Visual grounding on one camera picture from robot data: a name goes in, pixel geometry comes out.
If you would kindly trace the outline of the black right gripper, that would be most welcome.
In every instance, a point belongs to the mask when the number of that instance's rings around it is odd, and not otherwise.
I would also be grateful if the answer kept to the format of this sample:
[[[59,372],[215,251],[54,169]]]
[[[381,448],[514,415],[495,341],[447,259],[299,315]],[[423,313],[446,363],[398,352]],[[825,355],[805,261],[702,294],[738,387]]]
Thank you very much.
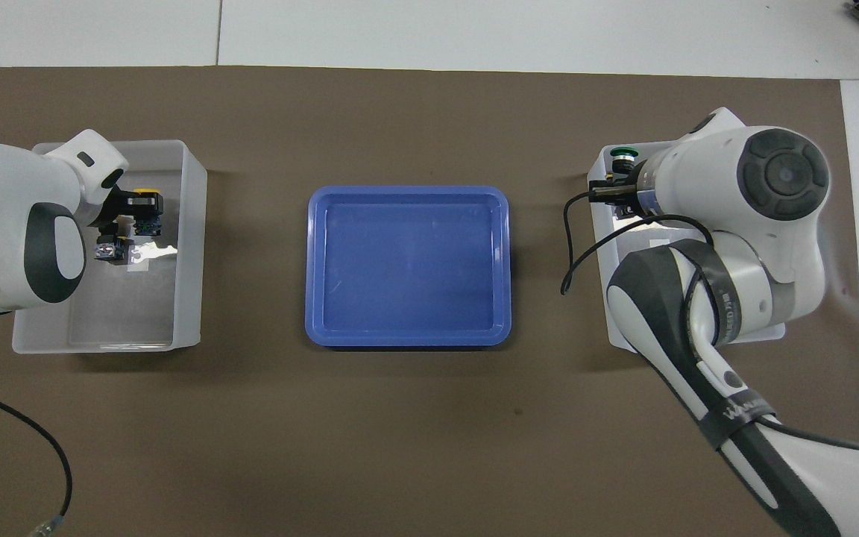
[[[604,180],[607,187],[618,190],[616,194],[611,195],[608,201],[608,204],[614,208],[617,219],[646,217],[646,210],[638,200],[637,181],[633,180],[630,173],[608,173]]]

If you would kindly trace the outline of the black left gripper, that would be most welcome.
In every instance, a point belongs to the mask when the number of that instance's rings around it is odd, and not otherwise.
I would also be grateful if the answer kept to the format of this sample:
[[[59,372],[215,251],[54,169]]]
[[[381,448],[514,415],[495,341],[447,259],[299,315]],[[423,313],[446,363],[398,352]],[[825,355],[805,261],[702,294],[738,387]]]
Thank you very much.
[[[118,186],[114,186],[110,190],[100,207],[98,216],[95,217],[95,223],[100,225],[101,240],[128,240],[130,238],[132,227],[130,227],[129,221],[122,224],[117,221],[117,217],[119,215],[133,217],[132,200],[134,197],[136,197],[136,193],[121,190]]]

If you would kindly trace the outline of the yellow push button switch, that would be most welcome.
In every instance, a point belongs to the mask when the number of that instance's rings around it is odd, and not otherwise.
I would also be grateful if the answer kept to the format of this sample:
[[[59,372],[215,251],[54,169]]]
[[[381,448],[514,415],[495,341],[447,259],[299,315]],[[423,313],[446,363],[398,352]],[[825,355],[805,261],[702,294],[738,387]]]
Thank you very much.
[[[110,234],[99,235],[95,248],[93,248],[93,257],[110,264],[126,264],[132,247],[133,241],[127,237]]]
[[[157,190],[136,189],[128,200],[130,217],[133,219],[133,234],[136,236],[159,236],[163,217],[163,197]]]

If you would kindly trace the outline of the blue plastic tray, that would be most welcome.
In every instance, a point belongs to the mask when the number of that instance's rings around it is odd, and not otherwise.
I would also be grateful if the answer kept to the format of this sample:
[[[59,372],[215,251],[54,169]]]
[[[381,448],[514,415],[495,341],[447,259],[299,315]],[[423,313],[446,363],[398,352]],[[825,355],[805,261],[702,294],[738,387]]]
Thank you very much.
[[[326,186],[308,201],[307,336],[481,348],[512,331],[510,204],[492,186]]]

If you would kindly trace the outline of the brown table mat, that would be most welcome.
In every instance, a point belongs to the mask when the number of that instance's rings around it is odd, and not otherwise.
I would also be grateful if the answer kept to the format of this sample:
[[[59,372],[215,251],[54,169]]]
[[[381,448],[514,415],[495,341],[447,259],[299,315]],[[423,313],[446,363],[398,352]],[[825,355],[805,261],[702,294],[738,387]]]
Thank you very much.
[[[859,442],[859,278],[837,81],[258,67],[0,68],[0,142],[179,139],[208,172],[201,343],[21,356],[0,400],[67,452],[55,537],[783,537],[657,374],[608,341],[597,263],[568,295],[563,204],[601,147],[720,106],[833,173],[829,291],[726,359],[788,424]],[[466,351],[334,351],[304,329],[323,186],[494,186],[512,330]]]

